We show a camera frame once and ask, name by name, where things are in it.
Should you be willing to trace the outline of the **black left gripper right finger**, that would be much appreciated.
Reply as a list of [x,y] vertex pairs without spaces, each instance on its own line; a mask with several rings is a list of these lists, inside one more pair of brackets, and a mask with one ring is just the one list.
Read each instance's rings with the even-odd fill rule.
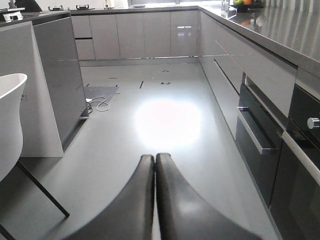
[[156,156],[156,201],[163,240],[259,240],[206,202],[168,153]]

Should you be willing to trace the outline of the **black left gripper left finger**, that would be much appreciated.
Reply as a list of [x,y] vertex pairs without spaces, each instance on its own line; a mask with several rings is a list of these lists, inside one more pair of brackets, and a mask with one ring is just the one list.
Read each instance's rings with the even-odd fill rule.
[[116,198],[67,239],[150,240],[155,202],[154,164],[152,155],[142,155],[134,173]]

